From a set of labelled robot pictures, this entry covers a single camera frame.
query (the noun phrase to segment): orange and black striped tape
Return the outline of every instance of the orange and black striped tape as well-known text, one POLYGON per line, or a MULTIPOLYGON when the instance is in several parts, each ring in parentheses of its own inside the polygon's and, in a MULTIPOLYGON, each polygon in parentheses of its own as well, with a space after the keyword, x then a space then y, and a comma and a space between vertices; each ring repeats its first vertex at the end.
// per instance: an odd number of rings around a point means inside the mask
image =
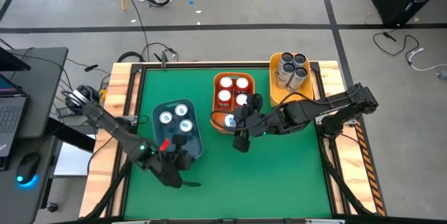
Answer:
POLYGON ((385 216, 385 210, 383 207, 382 197, 379 193, 379 187, 377 186, 376 177, 374 176, 374 168, 372 167, 371 158, 369 157, 369 152, 363 137, 362 127, 360 122, 356 124, 356 133, 358 138, 358 143, 360 145, 360 150, 362 151, 363 162, 365 163, 366 173, 368 175, 369 187, 371 188, 372 197, 374 199, 374 204, 376 205, 377 213, 385 216))

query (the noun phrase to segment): laptop keyboard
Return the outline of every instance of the laptop keyboard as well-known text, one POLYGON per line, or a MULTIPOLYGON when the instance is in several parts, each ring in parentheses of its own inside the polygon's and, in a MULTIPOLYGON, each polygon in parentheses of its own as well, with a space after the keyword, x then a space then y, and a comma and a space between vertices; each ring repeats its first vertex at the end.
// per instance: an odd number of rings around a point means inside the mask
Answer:
POLYGON ((21 105, 0 107, 0 133, 7 133, 15 130, 21 110, 21 105))

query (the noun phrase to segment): computer mouse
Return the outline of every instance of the computer mouse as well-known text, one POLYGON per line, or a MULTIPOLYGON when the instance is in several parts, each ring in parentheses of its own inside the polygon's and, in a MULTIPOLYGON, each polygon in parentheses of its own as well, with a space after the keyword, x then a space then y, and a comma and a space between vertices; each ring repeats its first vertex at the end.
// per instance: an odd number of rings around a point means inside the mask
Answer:
POLYGON ((36 153, 29 153, 23 157, 17 167, 16 180, 19 184, 30 182, 36 174, 37 167, 41 161, 41 156, 36 153))

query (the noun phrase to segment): laptop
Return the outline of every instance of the laptop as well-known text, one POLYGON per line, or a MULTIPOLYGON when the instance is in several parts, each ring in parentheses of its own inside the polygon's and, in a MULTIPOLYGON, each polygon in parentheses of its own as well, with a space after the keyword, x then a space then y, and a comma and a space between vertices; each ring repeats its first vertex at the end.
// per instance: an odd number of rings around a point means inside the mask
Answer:
POLYGON ((0 158, 9 155, 28 95, 0 74, 0 158))

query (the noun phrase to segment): wooden board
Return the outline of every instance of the wooden board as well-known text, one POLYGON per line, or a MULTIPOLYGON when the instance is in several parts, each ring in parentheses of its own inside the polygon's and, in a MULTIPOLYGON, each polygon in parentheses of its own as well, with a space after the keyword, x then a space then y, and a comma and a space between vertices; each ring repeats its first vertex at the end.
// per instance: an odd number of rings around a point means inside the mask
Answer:
MULTIPOLYGON (((319 64, 326 95, 329 96, 332 94, 343 92, 345 89, 337 62, 319 61, 319 64)), ((130 72, 130 63, 114 64, 113 66, 104 108, 114 116, 123 115, 124 103, 126 101, 126 92, 128 89, 129 78, 131 76, 130 72)), ((136 82, 134 82, 133 84, 134 88, 129 114, 133 114, 133 112, 135 111, 135 102, 140 81, 139 76, 137 76, 135 80, 136 82)), ((318 91, 318 87, 315 86, 316 82, 313 82, 313 85, 314 91, 318 91)), ((345 127, 344 133, 354 139, 357 139, 354 128, 345 127)), ((100 130, 98 132, 98 140, 95 144, 95 150, 106 143, 109 138, 110 135, 108 133, 106 133, 104 130, 100 130)), ((349 188, 353 191, 353 193, 364 204, 364 206, 369 210, 375 212, 376 207, 374 205, 371 188, 369 187, 365 166, 363 165, 362 152, 360 150, 359 144, 346 137, 340 136, 337 138, 337 148, 339 159, 342 164, 344 180, 348 184, 349 188)), ((79 216, 87 215, 103 197, 104 192, 110 185, 116 149, 116 140, 111 140, 109 144, 104 147, 103 150, 98 152, 92 159, 90 165, 90 173, 87 177, 87 184, 85 186, 85 193, 84 198, 82 199, 79 216)), ((338 186, 335 182, 332 182, 332 187, 334 188, 335 192, 337 212, 343 213, 342 201, 339 194, 338 186)), ((121 198, 122 185, 115 193, 112 215, 119 214, 121 198)))

